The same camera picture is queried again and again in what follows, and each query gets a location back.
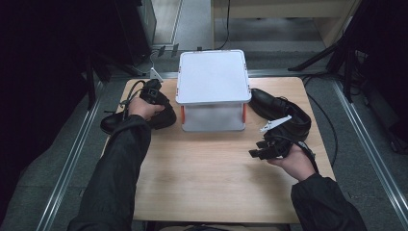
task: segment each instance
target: metal rail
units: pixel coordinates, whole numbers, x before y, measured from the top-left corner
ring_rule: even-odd
[[[375,147],[375,144],[372,141],[369,132],[366,130],[366,127],[358,116],[354,104],[348,103],[348,100],[344,97],[342,84],[339,81],[335,81],[333,82],[333,88],[335,89],[340,101],[342,102],[344,110],[347,113],[347,116],[357,133],[360,143],[363,145],[367,156],[369,157],[371,165],[374,168],[378,179],[380,180],[385,190],[385,193],[393,204],[396,214],[398,215],[399,220],[402,223],[402,226],[405,230],[408,230],[408,207],[405,195],[400,190],[394,177],[388,170],[380,153]]]
[[[60,208],[61,202],[63,201],[66,188],[81,154],[82,147],[87,139],[89,128],[92,125],[93,119],[95,118],[95,114],[98,110],[100,95],[104,92],[104,90],[105,86],[99,82],[96,90],[99,97],[96,98],[92,108],[85,116],[80,131],[78,132],[75,142],[72,145],[69,155],[65,161],[64,168],[60,174],[57,184],[55,185],[54,190],[48,199],[46,208],[42,214],[41,220],[39,221],[37,231],[50,230],[54,222],[54,218],[58,212],[58,209]]]

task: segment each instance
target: hand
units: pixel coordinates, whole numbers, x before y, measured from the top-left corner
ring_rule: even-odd
[[[165,109],[164,105],[149,104],[139,97],[135,97],[129,104],[129,115],[139,115],[149,120],[155,114]]]
[[[315,169],[310,163],[309,158],[303,150],[297,145],[292,145],[286,158],[269,159],[268,163],[283,168],[291,177],[298,181],[306,180],[315,173]]]

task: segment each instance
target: black sleeve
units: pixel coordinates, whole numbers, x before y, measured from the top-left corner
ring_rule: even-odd
[[[303,230],[367,230],[357,209],[338,184],[315,173],[292,187],[292,202]]]
[[[130,115],[114,130],[68,230],[131,230],[136,183],[150,139],[150,128],[139,115]]]

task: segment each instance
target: cable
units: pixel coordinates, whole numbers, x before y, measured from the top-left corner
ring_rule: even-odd
[[[225,44],[227,43],[227,41],[229,40],[229,12],[230,12],[230,9],[231,9],[231,0],[228,0],[228,12],[227,12],[227,39],[225,40],[225,42],[219,47],[219,48],[216,48],[215,50],[220,50],[220,49],[222,49],[224,46],[225,46]]]
[[[150,60],[150,62],[152,63],[152,67],[151,67],[151,68],[154,68],[154,62],[153,62],[153,60],[152,60],[152,56],[153,56],[154,54],[158,53],[158,52],[159,52],[159,50],[154,50],[154,51],[152,51],[152,53],[150,53],[150,55],[149,55],[149,60]],[[143,74],[143,75],[147,75],[147,74],[149,73],[148,71],[142,71],[142,70],[140,70],[140,69],[137,69],[134,65],[132,65],[132,68],[135,69],[135,70],[137,70],[138,72],[140,72],[140,73]]]
[[[221,7],[221,15],[224,15],[224,8],[223,7]],[[225,23],[224,18],[222,18],[222,26],[228,32],[229,28],[228,28],[227,24]],[[228,40],[228,48],[227,49],[229,49],[231,47],[231,39],[230,39],[229,36],[227,37],[227,40]]]
[[[144,82],[143,80],[137,81],[137,82],[132,86],[132,88],[129,90],[129,94],[128,94],[126,100],[122,101],[122,102],[120,103],[120,105],[125,105],[125,104],[129,103],[129,102],[133,99],[133,97],[135,97],[135,95],[138,93],[138,90],[137,90],[135,93],[133,93],[133,94],[132,94],[132,92],[133,92],[133,90],[135,89],[135,87],[136,87],[139,83],[143,83],[143,85],[144,85],[146,82]]]
[[[313,79],[312,77],[314,77],[314,75],[307,75],[307,76],[303,79],[303,80],[306,80],[306,79],[307,79],[306,82],[304,83],[304,86],[305,86],[305,87],[306,87],[306,85],[310,82],[310,80]],[[328,116],[327,113],[324,111],[324,109],[321,107],[321,105],[318,103],[318,101],[316,101],[316,99],[315,99],[314,97],[312,97],[312,95],[310,95],[308,92],[306,92],[306,94],[307,94],[307,96],[308,96],[310,99],[312,99],[312,101],[316,104],[316,106],[318,106],[318,108],[321,110],[321,112],[323,113],[323,115],[326,117],[327,122],[328,122],[329,125],[330,125],[330,128],[331,128],[332,131],[333,131],[333,137],[334,137],[334,142],[335,142],[335,150],[334,150],[333,159],[332,159],[332,161],[330,162],[330,166],[333,167],[334,164],[335,164],[335,162],[336,162],[337,154],[338,154],[338,151],[339,151],[339,140],[338,140],[338,137],[337,137],[336,130],[335,130],[335,128],[334,128],[334,126],[333,126],[333,123],[332,123],[332,121],[330,120],[329,116]]]
[[[328,78],[327,76],[325,76],[327,74],[332,74],[332,73],[329,73],[327,71],[321,71],[321,72],[318,72],[318,73],[315,73],[315,74],[306,74],[306,75],[303,75],[304,78],[302,79],[302,81],[306,80],[306,83],[304,83],[304,86],[306,87],[306,85],[308,84],[308,82],[310,81],[311,78],[320,78],[320,79],[325,79],[325,80],[327,80],[327,79],[342,80],[342,78],[343,78],[343,76],[340,75],[340,74],[332,74],[332,75],[336,75],[336,77]]]

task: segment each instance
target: white plastic container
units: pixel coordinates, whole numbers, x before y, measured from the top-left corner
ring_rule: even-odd
[[[184,131],[241,131],[250,99],[242,50],[181,55],[176,102],[182,106]]]

